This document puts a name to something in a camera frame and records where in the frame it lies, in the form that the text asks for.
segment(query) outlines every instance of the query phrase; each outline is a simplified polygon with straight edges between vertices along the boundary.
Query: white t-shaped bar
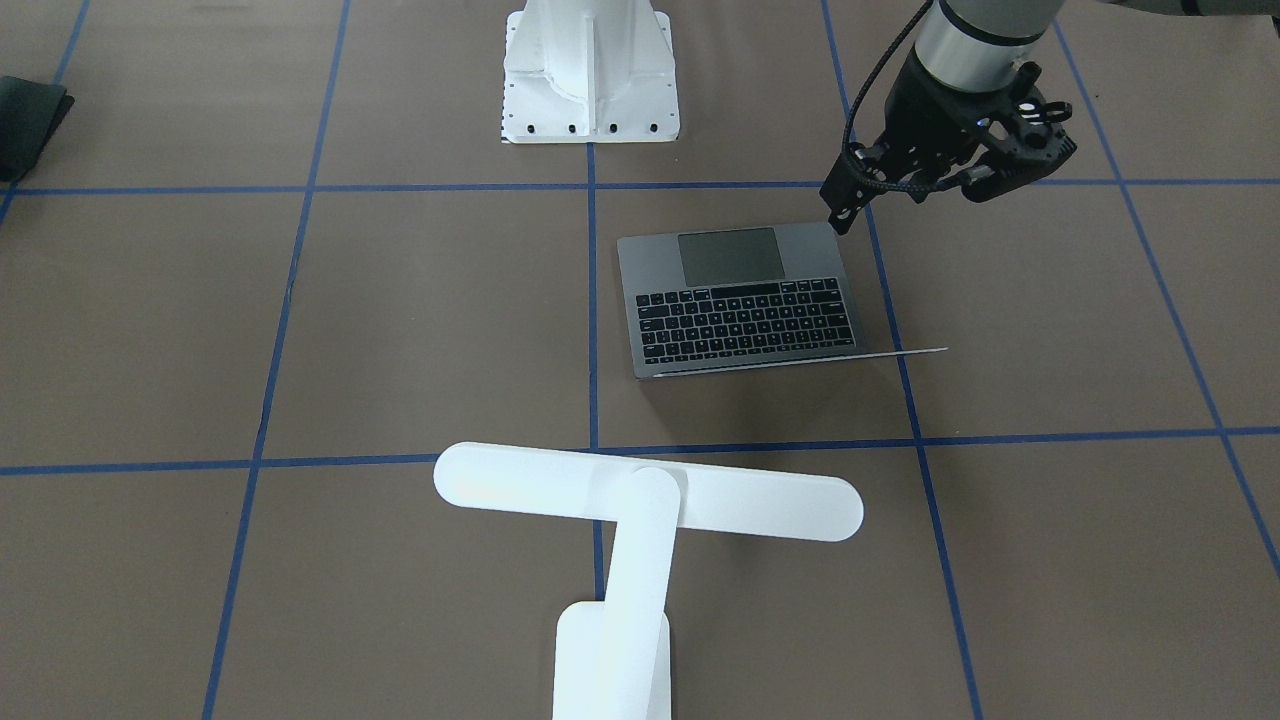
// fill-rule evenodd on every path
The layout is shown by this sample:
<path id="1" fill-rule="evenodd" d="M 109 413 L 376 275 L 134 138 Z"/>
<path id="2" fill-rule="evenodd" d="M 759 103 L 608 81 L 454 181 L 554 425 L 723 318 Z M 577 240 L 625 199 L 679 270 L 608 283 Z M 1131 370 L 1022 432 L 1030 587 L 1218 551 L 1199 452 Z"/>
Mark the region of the white t-shaped bar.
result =
<path id="1" fill-rule="evenodd" d="M 669 720 L 677 527 L 835 542 L 863 521 L 837 478 L 470 442 L 440 455 L 435 487 L 463 507 L 618 523 L 605 601 L 561 615 L 553 720 Z"/>

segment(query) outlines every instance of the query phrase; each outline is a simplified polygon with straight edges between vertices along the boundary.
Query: black cable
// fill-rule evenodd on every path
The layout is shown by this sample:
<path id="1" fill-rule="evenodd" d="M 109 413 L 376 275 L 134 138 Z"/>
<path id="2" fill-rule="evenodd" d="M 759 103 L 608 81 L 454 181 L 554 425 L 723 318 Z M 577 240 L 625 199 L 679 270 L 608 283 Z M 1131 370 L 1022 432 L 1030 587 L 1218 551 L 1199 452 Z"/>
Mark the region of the black cable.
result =
<path id="1" fill-rule="evenodd" d="M 906 40 L 906 36 L 911 35 L 911 31 L 915 29 L 915 26 L 919 24 L 922 18 L 924 18 L 924 14 L 929 12 L 931 6 L 933 6 L 933 0 L 925 0 L 924 4 L 920 5 L 920 9 L 915 12 L 915 15 L 913 15 L 911 19 L 906 23 L 906 27 L 902 28 L 902 32 L 897 33 L 897 37 L 893 38 L 893 42 L 891 42 L 888 49 L 884 50 L 884 54 L 881 55 L 881 59 L 876 63 L 876 67 L 872 68 L 872 73 L 867 76 L 867 82 L 863 83 L 861 90 L 858 91 L 858 97 L 854 99 L 852 108 L 849 109 L 849 119 L 845 122 L 845 136 L 841 141 L 841 149 L 840 149 L 841 152 L 850 152 L 849 146 L 852 142 L 851 136 L 854 135 L 854 118 L 858 115 L 858 109 L 861 106 L 863 100 L 867 97 L 867 92 L 872 88 L 872 85 L 876 82 L 876 78 L 879 77 L 879 73 L 881 70 L 884 69 L 884 65 L 887 65 L 893 54 L 897 53 L 897 49 L 902 45 L 902 41 Z M 961 182 L 960 173 L 956 173 L 948 178 L 943 178 L 933 184 L 884 182 L 872 177 L 865 170 L 863 170 L 861 161 L 856 155 L 852 159 L 854 161 L 850 163 L 850 165 L 854 174 L 858 176 L 858 182 L 867 188 L 876 190 L 879 192 L 911 192 L 911 193 L 942 192 L 945 190 L 951 190 L 952 187 L 956 187 Z"/>

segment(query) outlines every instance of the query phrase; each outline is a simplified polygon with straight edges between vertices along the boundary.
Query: black object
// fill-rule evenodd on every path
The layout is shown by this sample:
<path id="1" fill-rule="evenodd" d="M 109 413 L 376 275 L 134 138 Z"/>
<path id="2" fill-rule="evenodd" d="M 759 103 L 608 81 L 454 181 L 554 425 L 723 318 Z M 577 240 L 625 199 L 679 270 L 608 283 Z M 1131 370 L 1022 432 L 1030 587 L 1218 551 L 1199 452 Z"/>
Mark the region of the black object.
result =
<path id="1" fill-rule="evenodd" d="M 698 288 L 714 300 L 692 307 L 637 295 L 645 365 L 854 345 L 838 288 L 836 278 Z"/>
<path id="2" fill-rule="evenodd" d="M 0 77 L 0 181 L 22 179 L 72 109 L 60 85 Z"/>
<path id="3" fill-rule="evenodd" d="M 1071 117 L 1071 105 L 1044 101 L 1036 88 L 1036 63 L 1021 65 L 1000 90 L 960 92 L 934 79 L 914 50 L 884 102 L 884 132 L 870 147 L 850 140 L 863 97 L 929 5 L 893 40 L 850 109 L 840 156 L 819 190 L 838 234 L 878 195 L 905 192 L 924 202 L 929 193 L 961 187 L 965 197 L 983 202 L 1048 176 L 1075 152 L 1060 124 Z M 947 174 L 979 147 L 986 152 L 974 165 Z"/>

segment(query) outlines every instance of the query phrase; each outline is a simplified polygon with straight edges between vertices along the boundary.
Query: white pedestal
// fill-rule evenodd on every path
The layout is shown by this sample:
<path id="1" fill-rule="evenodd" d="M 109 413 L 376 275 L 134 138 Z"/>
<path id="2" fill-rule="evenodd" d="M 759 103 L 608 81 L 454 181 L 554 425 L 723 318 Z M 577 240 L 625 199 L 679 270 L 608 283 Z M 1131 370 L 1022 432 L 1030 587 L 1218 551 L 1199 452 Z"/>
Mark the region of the white pedestal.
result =
<path id="1" fill-rule="evenodd" d="M 591 702 L 604 629 L 603 602 L 575 602 L 556 625 L 556 688 L 552 720 L 599 720 Z M 671 624 L 662 616 L 645 720 L 671 720 Z"/>
<path id="2" fill-rule="evenodd" d="M 671 19 L 649 0 L 529 0 L 507 19 L 503 69 L 506 142 L 680 135 Z"/>

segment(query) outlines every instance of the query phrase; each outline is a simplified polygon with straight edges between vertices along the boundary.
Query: blue grid line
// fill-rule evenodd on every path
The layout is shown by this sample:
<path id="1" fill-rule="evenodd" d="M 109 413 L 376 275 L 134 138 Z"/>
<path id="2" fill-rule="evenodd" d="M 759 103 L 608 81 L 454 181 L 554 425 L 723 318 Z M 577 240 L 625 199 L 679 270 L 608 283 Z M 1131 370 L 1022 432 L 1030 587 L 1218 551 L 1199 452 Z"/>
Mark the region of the blue grid line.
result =
<path id="1" fill-rule="evenodd" d="M 835 65 L 837 83 L 840 86 L 841 104 L 845 109 L 845 114 L 847 115 L 850 110 L 849 94 L 845 88 L 844 70 L 840 63 L 840 50 L 835 38 L 828 0 L 822 0 L 822 10 L 823 19 L 827 24 L 827 37 L 831 45 L 832 63 Z M 884 313 L 888 318 L 890 333 L 893 338 L 893 350 L 900 352 L 902 350 L 902 338 L 899 332 L 897 314 L 893 310 L 893 293 L 888 282 L 884 255 L 881 251 L 879 233 L 876 228 L 876 214 L 870 205 L 863 210 L 863 214 L 867 218 L 867 231 L 870 236 L 872 252 L 876 258 L 876 273 L 879 277 L 881 292 L 884 300 Z M 906 404 L 908 419 L 911 424 L 911 445 L 915 447 L 915 457 L 920 468 L 920 480 L 924 486 L 924 497 L 929 506 L 929 521 L 933 527 L 933 541 L 937 546 L 938 564 L 942 570 L 942 580 L 947 592 L 947 603 L 951 609 L 951 624 L 956 634 L 956 648 L 960 652 L 960 664 L 964 670 L 965 687 L 969 692 L 969 705 L 973 710 L 974 720 L 983 720 L 982 697 L 978 692 L 978 680 L 973 669 L 973 659 L 969 653 L 968 633 L 964 628 L 964 616 L 960 611 L 960 597 L 956 592 L 955 577 L 951 571 L 951 557 L 947 551 L 946 533 L 942 528 L 942 515 L 938 510 L 937 493 L 933 488 L 933 473 L 929 470 L 929 459 L 920 432 L 920 419 L 915 406 L 915 396 L 911 391 L 911 375 L 906 368 L 906 357 L 897 357 L 897 372 L 902 383 L 902 398 Z"/>
<path id="2" fill-rule="evenodd" d="M 1280 436 L 1280 425 L 1257 425 L 1251 428 L 1226 428 L 1229 436 Z"/>
<path id="3" fill-rule="evenodd" d="M 17 465 L 0 468 L 0 478 L 23 475 L 81 475 L 114 473 L 169 473 L 182 470 L 247 470 L 250 460 L 184 460 L 177 462 L 93 462 L 81 465 Z"/>
<path id="4" fill-rule="evenodd" d="M 595 215 L 595 143 L 586 143 L 586 277 L 588 277 L 588 389 L 586 405 L 589 418 L 589 451 L 600 448 L 600 402 L 599 402 L 599 347 L 596 341 L 596 215 Z M 595 600 L 604 600 L 604 525 L 591 520 L 591 565 L 595 580 Z"/>
<path id="5" fill-rule="evenodd" d="M 1111 151 L 1111 143 L 1107 141 L 1106 132 L 1102 129 L 1102 119 L 1098 117 L 1097 109 L 1093 106 L 1093 101 L 1089 100 L 1089 91 L 1084 86 L 1084 77 L 1080 74 L 1080 69 L 1075 63 L 1071 49 L 1068 46 L 1066 36 L 1062 33 L 1062 27 L 1057 23 L 1057 20 L 1053 20 L 1053 32 L 1057 33 L 1059 42 L 1062 44 L 1066 63 L 1070 65 L 1071 74 L 1075 76 L 1075 83 L 1079 87 L 1080 94 L 1084 96 L 1084 106 L 1089 110 L 1089 118 L 1093 119 L 1093 127 L 1098 131 L 1098 140 L 1102 143 L 1103 152 L 1107 155 L 1107 163 L 1111 164 L 1111 172 L 1116 177 L 1120 195 L 1124 197 L 1125 206 L 1129 210 L 1129 219 L 1133 220 L 1134 231 L 1138 233 L 1138 241 L 1142 243 L 1142 250 L 1147 255 L 1147 263 L 1151 265 L 1151 272 L 1155 275 L 1156 284 L 1160 287 L 1160 295 L 1165 300 L 1165 307 L 1169 310 L 1169 316 L 1174 322 L 1174 328 L 1178 331 L 1178 338 L 1183 343 L 1187 360 L 1196 375 L 1196 383 L 1199 386 L 1201 395 L 1204 397 L 1204 405 L 1208 406 L 1210 415 L 1213 419 L 1213 427 L 1222 442 L 1222 450 L 1226 452 L 1228 461 L 1231 465 L 1231 471 L 1235 474 L 1235 482 L 1240 487 L 1244 502 L 1249 509 L 1249 514 L 1253 516 L 1253 524 L 1258 530 L 1258 536 L 1262 539 L 1267 556 L 1271 559 L 1271 568 L 1275 571 L 1276 578 L 1280 579 L 1280 552 L 1276 551 L 1275 542 L 1271 539 L 1271 533 L 1267 530 L 1267 524 L 1262 518 L 1262 511 L 1258 509 L 1257 500 L 1253 497 L 1253 489 L 1249 487 L 1249 480 L 1244 477 L 1243 468 L 1240 468 L 1240 461 L 1235 455 L 1235 447 L 1231 446 L 1230 434 L 1222 424 L 1222 416 L 1219 414 L 1217 404 L 1213 401 L 1213 395 L 1210 392 L 1208 380 L 1204 378 L 1199 360 L 1196 357 L 1196 350 L 1192 347 L 1190 336 L 1188 336 L 1187 328 L 1183 325 L 1181 316 L 1178 313 L 1178 306 L 1174 304 L 1174 296 L 1169 291 L 1169 286 L 1165 283 L 1165 275 L 1160 270 L 1160 263 L 1156 260 L 1156 252 L 1151 246 L 1149 238 L 1147 237 L 1147 231 L 1143 227 L 1142 218 L 1138 215 L 1138 208 L 1134 205 L 1133 196 L 1129 193 L 1128 181 L 1125 181 L 1124 174 L 1120 172 L 1120 164 L 1116 161 L 1115 154 Z"/>
<path id="6" fill-rule="evenodd" d="M 262 466 L 262 451 L 266 446 L 266 432 L 271 420 L 271 404 L 275 400 L 275 383 L 279 377 L 280 359 L 284 354 L 284 338 L 289 327 L 293 286 L 298 277 L 298 264 L 302 256 L 302 246 L 306 240 L 307 224 L 311 215 L 311 201 L 315 197 L 316 177 L 320 174 L 320 156 L 324 152 L 324 137 L 329 126 L 329 111 L 333 108 L 333 92 L 338 83 L 338 68 L 342 64 L 342 46 L 347 35 L 347 19 L 349 14 L 351 0 L 343 0 L 342 14 L 338 19 L 338 32 L 334 38 L 333 59 L 329 64 L 329 81 L 325 85 L 324 104 L 320 109 L 320 122 L 316 127 L 316 141 L 311 154 L 311 169 L 307 174 L 307 191 L 302 199 L 302 210 L 298 217 L 298 231 L 293 241 L 293 254 L 289 259 L 288 279 L 285 281 L 284 297 L 280 302 L 280 319 L 276 325 L 275 343 L 271 350 L 271 365 L 268 370 L 266 388 L 262 393 L 262 419 L 259 424 L 257 438 L 253 442 L 253 457 L 248 471 L 248 480 L 244 483 L 244 501 L 241 506 L 239 527 L 236 532 L 236 547 L 232 551 L 230 570 L 227 578 L 227 594 L 223 598 L 223 612 L 218 624 L 218 641 L 214 644 L 214 659 L 209 670 L 209 685 L 205 691 L 202 720 L 212 720 L 214 706 L 218 701 L 218 684 L 221 678 L 223 659 L 227 652 L 227 638 L 230 633 L 232 612 L 236 606 L 236 591 L 239 584 L 239 571 L 244 559 L 244 546 L 248 539 L 250 519 L 253 514 L 253 497 L 257 492 L 257 479 Z"/>
<path id="7" fill-rule="evenodd" d="M 317 184 L 316 192 L 520 192 L 586 190 L 581 182 L 477 182 L 402 184 Z"/>
<path id="8" fill-rule="evenodd" d="M 1280 425 L 1251 425 L 1226 428 L 1231 436 L 1280 436 Z M 884 450 L 915 447 L 952 447 L 982 445 L 1061 445 L 1074 442 L 1117 442 L 1139 439 L 1185 439 L 1219 437 L 1216 428 L 1152 429 L 1152 430 L 1112 430 L 1098 433 L 1043 433 L 1043 434 L 1002 434 L 1002 436 L 963 436 L 963 437 L 922 437 L 915 438 L 867 438 L 847 441 L 790 441 L 790 442 L 745 442 L 745 443 L 703 443 L 703 445 L 650 445 L 650 446 L 612 446 L 563 448 L 568 452 L 591 452 L 598 455 L 717 455 L 733 452 L 796 452 L 824 450 Z M 439 459 L 439 452 L 406 452 L 389 455 L 337 455 L 310 457 L 264 457 L 257 461 L 260 468 L 330 468 L 344 465 L 397 465 L 429 464 Z M 152 462 L 101 462 L 72 465 L 12 465 L 0 466 L 0 477 L 40 477 L 70 474 L 115 474 L 115 473 L 155 473 L 170 470 L 246 470 L 253 466 L 253 460 L 182 460 Z"/>
<path id="9" fill-rule="evenodd" d="M 302 184 L 241 184 L 207 187 L 23 187 L 17 195 L 31 196 L 95 196 L 95 195 L 270 195 L 306 192 Z"/>
<path id="10" fill-rule="evenodd" d="M 1274 186 L 1280 178 L 1149 178 L 1125 179 L 1128 186 Z M 1042 178 L 1032 184 L 1042 186 L 1116 186 L 1114 178 Z M 699 181 L 699 182 L 602 182 L 605 190 L 769 190 L 817 188 L 822 181 Z M 120 195 L 278 195 L 311 192 L 557 192 L 582 191 L 586 183 L 344 183 L 344 184 L 243 184 L 243 186 L 173 186 L 173 187 L 15 187 L 18 196 L 120 196 Z"/>
<path id="11" fill-rule="evenodd" d="M 72 27 L 72 36 L 67 40 L 67 49 L 63 50 L 63 59 L 58 63 L 58 72 L 54 73 L 54 85 L 61 85 L 67 67 L 72 63 L 72 54 L 76 53 L 76 44 L 79 42 L 81 29 L 84 28 L 84 17 L 88 15 L 88 0 L 81 3 L 81 9 L 76 13 L 76 24 Z"/>
<path id="12" fill-rule="evenodd" d="M 599 190 L 767 190 L 774 187 L 822 187 L 822 181 L 690 181 L 690 182 L 602 182 Z"/>

